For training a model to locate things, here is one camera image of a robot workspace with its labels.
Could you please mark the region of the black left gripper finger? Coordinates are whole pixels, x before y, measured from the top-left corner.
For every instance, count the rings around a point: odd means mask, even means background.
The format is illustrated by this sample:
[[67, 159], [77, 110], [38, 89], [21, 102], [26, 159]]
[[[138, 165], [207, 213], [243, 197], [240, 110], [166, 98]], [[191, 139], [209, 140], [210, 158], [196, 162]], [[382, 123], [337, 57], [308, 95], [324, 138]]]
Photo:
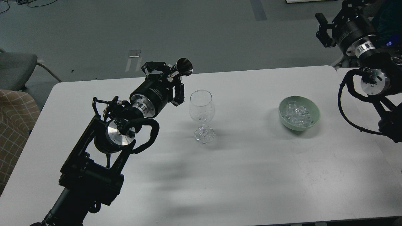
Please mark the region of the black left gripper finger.
[[144, 83], [171, 83], [171, 67], [165, 62], [146, 62], [142, 66], [142, 71], [145, 73]]
[[179, 105], [184, 103], [184, 96], [185, 96], [185, 86], [181, 81], [177, 81], [174, 84], [174, 96], [171, 103], [178, 107]]

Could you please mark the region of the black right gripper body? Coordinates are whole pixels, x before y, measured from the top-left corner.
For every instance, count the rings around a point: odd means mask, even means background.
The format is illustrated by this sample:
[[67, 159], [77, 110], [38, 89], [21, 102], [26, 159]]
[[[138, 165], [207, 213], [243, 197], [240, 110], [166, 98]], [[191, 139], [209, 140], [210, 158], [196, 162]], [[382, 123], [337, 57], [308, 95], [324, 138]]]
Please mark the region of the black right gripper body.
[[357, 7], [343, 6], [333, 19], [332, 38], [346, 56], [373, 50], [379, 33]]

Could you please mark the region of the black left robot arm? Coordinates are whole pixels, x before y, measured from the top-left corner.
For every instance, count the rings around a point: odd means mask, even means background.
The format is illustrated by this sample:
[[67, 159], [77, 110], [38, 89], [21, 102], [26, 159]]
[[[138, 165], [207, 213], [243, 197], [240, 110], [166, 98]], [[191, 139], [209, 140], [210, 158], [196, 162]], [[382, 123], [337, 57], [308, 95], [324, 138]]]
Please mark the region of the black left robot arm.
[[94, 116], [61, 167], [64, 189], [44, 219], [33, 226], [82, 226], [89, 213], [109, 206], [122, 189], [122, 170], [132, 154], [148, 149], [159, 134], [155, 120], [172, 103], [184, 102], [184, 76], [192, 63], [180, 58], [171, 66], [146, 62], [144, 81], [128, 100], [92, 99]]

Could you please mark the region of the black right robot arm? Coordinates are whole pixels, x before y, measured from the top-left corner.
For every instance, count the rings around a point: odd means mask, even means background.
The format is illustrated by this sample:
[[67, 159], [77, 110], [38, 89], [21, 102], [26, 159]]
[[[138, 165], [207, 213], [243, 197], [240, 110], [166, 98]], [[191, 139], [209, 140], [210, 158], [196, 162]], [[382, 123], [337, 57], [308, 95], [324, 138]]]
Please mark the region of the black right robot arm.
[[[388, 96], [401, 93], [401, 59], [375, 47], [379, 34], [363, 15], [360, 6], [364, 4], [344, 1], [332, 22], [328, 22], [322, 13], [316, 13], [319, 23], [316, 37], [324, 47], [339, 46], [344, 56], [358, 59], [360, 67], [349, 70], [340, 83], [337, 103], [342, 117], [361, 132], [386, 136], [400, 143], [401, 104], [393, 104]], [[378, 131], [360, 127], [347, 118], [341, 104], [344, 87], [356, 99], [374, 106], [380, 117]]]

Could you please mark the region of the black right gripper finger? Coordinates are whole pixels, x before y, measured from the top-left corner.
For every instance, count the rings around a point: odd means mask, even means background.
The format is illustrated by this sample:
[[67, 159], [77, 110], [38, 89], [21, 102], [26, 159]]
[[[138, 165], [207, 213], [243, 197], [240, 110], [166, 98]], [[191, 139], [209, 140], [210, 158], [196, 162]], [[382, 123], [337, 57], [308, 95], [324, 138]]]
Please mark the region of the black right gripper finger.
[[328, 23], [326, 17], [322, 13], [316, 13], [315, 18], [319, 23], [316, 37], [319, 39], [320, 43], [322, 43], [326, 48], [335, 47], [336, 41], [328, 34], [327, 30], [334, 30], [337, 27], [337, 24]]

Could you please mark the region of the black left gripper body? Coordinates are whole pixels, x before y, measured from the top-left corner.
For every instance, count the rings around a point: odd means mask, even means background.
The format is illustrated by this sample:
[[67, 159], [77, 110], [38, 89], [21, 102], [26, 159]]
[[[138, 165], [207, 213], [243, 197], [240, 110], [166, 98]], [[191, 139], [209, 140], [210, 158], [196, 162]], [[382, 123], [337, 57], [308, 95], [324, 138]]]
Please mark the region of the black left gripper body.
[[142, 109], [145, 118], [155, 118], [173, 100], [173, 86], [145, 79], [130, 95], [130, 103]]

